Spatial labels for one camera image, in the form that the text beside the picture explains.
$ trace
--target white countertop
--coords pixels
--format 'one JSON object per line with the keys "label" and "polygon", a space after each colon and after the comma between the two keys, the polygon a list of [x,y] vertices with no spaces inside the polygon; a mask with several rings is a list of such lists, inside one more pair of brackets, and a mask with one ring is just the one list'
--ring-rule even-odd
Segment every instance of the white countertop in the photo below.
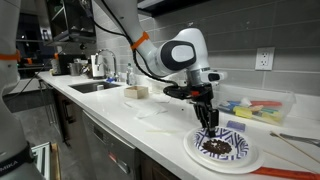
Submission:
{"label": "white countertop", "polygon": [[[39,77],[183,180],[271,178],[254,174],[222,174],[208,170],[194,162],[184,149],[183,138],[190,130],[201,127],[201,124],[196,118],[192,105],[185,101],[171,99],[169,103],[159,103],[168,111],[144,119],[137,119],[134,118],[137,111],[124,104],[126,101],[134,100],[124,97],[123,91],[126,87],[124,84],[112,89],[82,94],[69,85],[92,82],[92,79],[69,75],[51,76],[48,72],[41,72]],[[152,94],[148,101],[153,101]],[[273,130],[277,133],[319,138],[320,121],[289,116],[285,119],[283,127],[276,127],[220,113],[220,126],[225,126],[228,120],[245,123],[246,131],[244,134],[262,150],[290,159],[320,173],[320,164],[278,138],[269,135],[270,130]],[[320,148],[310,144],[291,142],[320,160]],[[265,167],[307,171],[268,153],[264,154],[266,158],[263,166]]]}

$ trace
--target kitchen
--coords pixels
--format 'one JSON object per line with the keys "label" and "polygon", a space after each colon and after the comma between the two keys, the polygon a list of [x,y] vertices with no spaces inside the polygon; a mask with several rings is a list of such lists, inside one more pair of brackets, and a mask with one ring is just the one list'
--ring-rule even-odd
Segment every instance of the kitchen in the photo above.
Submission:
{"label": "kitchen", "polygon": [[[300,129],[300,131],[303,131],[303,133],[299,131],[301,135],[306,133],[305,135],[310,134],[307,137],[314,137],[317,134],[307,133],[306,131],[314,132],[319,128],[319,114],[316,106],[320,92],[319,6],[318,1],[302,0],[209,1],[154,18],[146,15],[139,15],[139,18],[143,29],[149,34],[150,39],[156,46],[172,39],[182,29],[188,27],[199,28],[206,40],[210,67],[228,72],[228,78],[222,81],[222,84],[294,92],[297,102],[291,109],[290,116],[301,117],[301,119],[307,118],[310,119],[310,122],[301,123],[298,121],[299,118],[293,118],[293,122],[286,121],[290,119],[287,118],[284,120],[284,125],[285,127]],[[93,12],[98,24],[103,25],[106,29],[116,30],[116,26],[94,2]],[[115,53],[118,59],[118,71],[125,73],[127,64],[132,63],[132,54],[128,45],[124,38],[109,35],[96,28],[95,44],[86,44],[87,49],[80,50],[79,44],[70,43],[65,47],[62,46],[63,49],[58,48],[58,52],[63,50],[65,53],[79,54],[83,51],[89,57],[99,49],[108,48]],[[272,71],[255,70],[257,48],[259,47],[275,47]],[[111,65],[110,69],[112,69],[112,58],[110,60],[108,58],[108,64]],[[137,69],[135,69],[135,73],[142,75]],[[184,74],[179,74],[178,78],[183,80],[185,78]],[[194,122],[190,124],[189,129],[192,129],[194,125],[200,125],[195,114],[192,116]],[[250,122],[241,122],[245,122],[247,127],[251,125]],[[273,126],[261,123],[254,123],[254,125],[273,128]],[[163,134],[159,133],[153,136],[156,136],[154,137],[156,139],[160,138],[161,135]],[[180,171],[179,168],[168,168],[172,162],[164,160],[162,162],[160,157],[158,157],[159,159],[156,158],[155,160],[158,163],[171,170],[181,179],[188,179],[183,178],[183,171]],[[227,177],[235,178],[234,176],[222,175],[220,179]]]}

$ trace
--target wall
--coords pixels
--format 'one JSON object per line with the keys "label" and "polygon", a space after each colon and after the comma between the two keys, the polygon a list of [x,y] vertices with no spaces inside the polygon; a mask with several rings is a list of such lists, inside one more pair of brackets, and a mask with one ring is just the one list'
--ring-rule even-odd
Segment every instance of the wall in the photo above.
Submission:
{"label": "wall", "polygon": [[[95,3],[93,8],[99,24],[118,31]],[[139,18],[156,46],[182,29],[199,28],[211,68],[229,73],[226,84],[320,96],[319,0],[212,0],[156,18]],[[132,62],[129,44],[96,30],[97,44],[86,53],[109,48],[125,72]],[[273,70],[255,71],[256,49],[270,46],[276,48]]]}

